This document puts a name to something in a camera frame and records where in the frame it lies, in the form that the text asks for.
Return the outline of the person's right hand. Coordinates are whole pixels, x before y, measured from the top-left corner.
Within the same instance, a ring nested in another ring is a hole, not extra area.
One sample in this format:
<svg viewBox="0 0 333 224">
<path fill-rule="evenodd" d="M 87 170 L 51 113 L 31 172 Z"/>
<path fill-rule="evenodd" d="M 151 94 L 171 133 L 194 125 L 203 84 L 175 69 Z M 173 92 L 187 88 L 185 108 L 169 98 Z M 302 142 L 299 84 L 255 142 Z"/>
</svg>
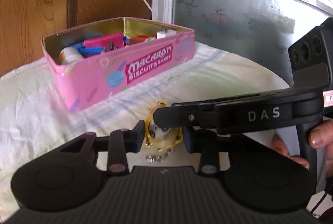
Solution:
<svg viewBox="0 0 333 224">
<path fill-rule="evenodd" d="M 325 120 L 320 125 L 316 126 L 309 135 L 309 144 L 315 149 L 325 148 L 326 149 L 326 177 L 332 177 L 332 141 L 333 141 L 333 123 L 332 119 Z M 296 163 L 303 166 L 305 169 L 310 168 L 310 164 L 307 160 L 299 156 L 290 156 L 288 153 L 287 146 L 284 142 L 276 135 L 273 135 L 271 141 L 271 149 L 277 153 L 295 161 Z"/>
</svg>

